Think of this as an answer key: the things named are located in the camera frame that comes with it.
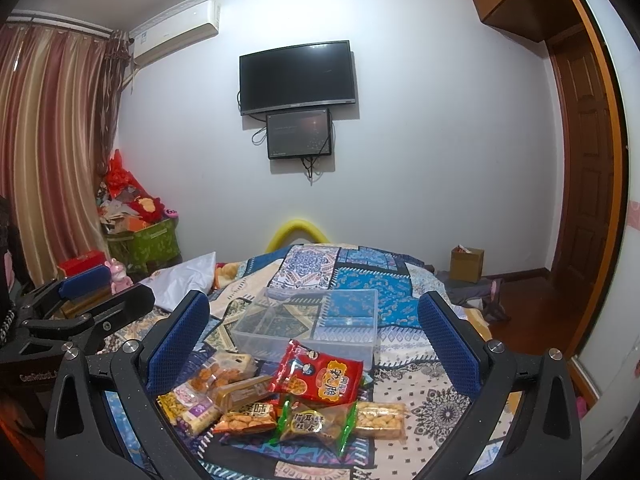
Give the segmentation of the purple label coconut roll pack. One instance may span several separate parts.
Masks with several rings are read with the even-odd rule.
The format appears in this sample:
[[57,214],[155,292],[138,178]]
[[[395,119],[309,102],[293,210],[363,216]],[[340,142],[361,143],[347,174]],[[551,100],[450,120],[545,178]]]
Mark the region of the purple label coconut roll pack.
[[195,391],[188,382],[161,394],[156,403],[171,426],[189,438],[202,434],[221,416],[221,410],[207,394]]

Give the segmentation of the fried dough ball pack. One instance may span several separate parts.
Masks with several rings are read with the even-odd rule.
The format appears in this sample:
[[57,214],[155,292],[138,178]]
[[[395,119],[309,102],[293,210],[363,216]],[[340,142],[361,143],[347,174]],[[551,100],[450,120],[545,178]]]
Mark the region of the fried dough ball pack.
[[200,393],[251,378],[257,370],[256,361],[246,353],[218,351],[188,380],[190,387]]

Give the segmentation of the gold biscuit pack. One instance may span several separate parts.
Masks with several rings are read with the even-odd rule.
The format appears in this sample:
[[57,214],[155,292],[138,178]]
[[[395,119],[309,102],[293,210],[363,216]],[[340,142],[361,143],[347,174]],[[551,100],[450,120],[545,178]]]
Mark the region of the gold biscuit pack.
[[228,413],[267,399],[272,395],[271,382],[269,375],[260,375],[215,387],[209,390],[207,396],[223,413]]

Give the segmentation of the orange crispy snack bag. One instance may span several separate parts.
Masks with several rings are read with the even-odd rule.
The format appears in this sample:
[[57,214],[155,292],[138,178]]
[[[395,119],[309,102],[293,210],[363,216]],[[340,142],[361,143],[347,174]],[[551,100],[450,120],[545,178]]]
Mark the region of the orange crispy snack bag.
[[277,427],[277,409],[271,403],[257,402],[239,411],[223,414],[213,428],[214,434],[261,434]]

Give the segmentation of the red snack bag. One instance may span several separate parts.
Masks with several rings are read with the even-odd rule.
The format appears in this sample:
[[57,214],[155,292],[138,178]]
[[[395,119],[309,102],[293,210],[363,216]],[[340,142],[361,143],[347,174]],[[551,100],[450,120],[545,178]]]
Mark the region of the red snack bag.
[[270,391],[328,405],[356,400],[363,362],[312,350],[292,339],[286,345]]

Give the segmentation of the green-ended candy snack pack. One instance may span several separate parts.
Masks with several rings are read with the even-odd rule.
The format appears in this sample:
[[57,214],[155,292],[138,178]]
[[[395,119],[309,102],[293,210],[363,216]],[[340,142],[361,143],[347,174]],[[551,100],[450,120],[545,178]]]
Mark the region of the green-ended candy snack pack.
[[337,457],[342,457],[356,420],[355,402],[312,408],[288,396],[269,443],[314,438]]

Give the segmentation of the peanut brittle bar pack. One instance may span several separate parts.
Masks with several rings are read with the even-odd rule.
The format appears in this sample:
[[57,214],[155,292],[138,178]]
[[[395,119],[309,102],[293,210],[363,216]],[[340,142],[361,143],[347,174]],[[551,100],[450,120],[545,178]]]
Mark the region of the peanut brittle bar pack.
[[352,434],[358,438],[405,440],[407,408],[403,403],[358,401]]

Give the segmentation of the pink piggy figurine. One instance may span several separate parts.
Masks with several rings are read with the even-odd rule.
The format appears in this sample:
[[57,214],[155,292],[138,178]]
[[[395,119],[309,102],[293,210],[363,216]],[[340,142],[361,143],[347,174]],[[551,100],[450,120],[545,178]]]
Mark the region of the pink piggy figurine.
[[124,290],[134,286],[134,282],[128,276],[126,266],[115,258],[106,260],[104,266],[111,273],[111,292],[113,295],[119,294]]

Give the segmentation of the red gift box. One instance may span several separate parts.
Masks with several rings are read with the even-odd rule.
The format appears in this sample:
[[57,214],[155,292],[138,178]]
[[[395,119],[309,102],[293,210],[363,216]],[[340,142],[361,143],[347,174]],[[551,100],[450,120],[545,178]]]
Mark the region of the red gift box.
[[63,278],[71,278],[72,276],[84,273],[96,266],[102,266],[106,260],[104,252],[100,250],[90,250],[84,254],[68,259],[58,264],[58,275]]

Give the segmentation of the white pillow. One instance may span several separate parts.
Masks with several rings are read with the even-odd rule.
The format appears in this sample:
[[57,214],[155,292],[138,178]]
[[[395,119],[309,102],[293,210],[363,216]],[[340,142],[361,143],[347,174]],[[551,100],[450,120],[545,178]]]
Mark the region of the white pillow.
[[155,271],[141,284],[154,294],[154,306],[172,312],[192,290],[208,295],[215,281],[216,252]]

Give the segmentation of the yellow foam bed guard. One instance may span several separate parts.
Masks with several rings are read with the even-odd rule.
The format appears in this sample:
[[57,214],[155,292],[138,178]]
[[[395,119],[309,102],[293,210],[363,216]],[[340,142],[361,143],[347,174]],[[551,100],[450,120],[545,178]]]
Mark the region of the yellow foam bed guard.
[[297,218],[284,222],[277,229],[266,247],[266,252],[275,252],[291,240],[297,240],[298,238],[303,238],[316,244],[326,244],[329,241],[326,234],[318,226],[308,220]]

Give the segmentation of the clear plastic storage bin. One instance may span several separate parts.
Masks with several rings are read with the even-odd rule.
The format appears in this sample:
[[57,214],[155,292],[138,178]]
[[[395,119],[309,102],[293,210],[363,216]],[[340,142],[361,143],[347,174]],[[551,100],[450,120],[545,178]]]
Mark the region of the clear plastic storage bin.
[[370,370],[378,344],[375,289],[265,288],[230,330],[235,347],[266,362],[278,362],[292,339],[354,361]]

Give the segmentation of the brown wooden door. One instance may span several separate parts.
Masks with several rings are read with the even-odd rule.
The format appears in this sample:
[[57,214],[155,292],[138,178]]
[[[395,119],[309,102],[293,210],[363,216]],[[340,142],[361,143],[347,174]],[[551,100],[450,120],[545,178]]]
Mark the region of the brown wooden door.
[[566,348],[585,347],[620,253],[626,190],[620,92],[599,40],[576,25],[547,42],[561,105],[563,203],[552,280],[582,314]]

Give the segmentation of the white air conditioner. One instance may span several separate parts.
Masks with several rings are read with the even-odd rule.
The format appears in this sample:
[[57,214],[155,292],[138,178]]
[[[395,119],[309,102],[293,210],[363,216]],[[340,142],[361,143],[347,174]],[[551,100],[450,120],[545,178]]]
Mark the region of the white air conditioner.
[[171,15],[134,37],[134,66],[148,66],[219,32],[220,6],[208,0]]

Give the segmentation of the small wall monitor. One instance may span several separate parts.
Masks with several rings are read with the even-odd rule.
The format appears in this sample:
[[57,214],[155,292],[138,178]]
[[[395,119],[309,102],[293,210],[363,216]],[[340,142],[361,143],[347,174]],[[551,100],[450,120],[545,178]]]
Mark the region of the small wall monitor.
[[333,124],[328,108],[269,114],[266,133],[270,160],[332,154]]

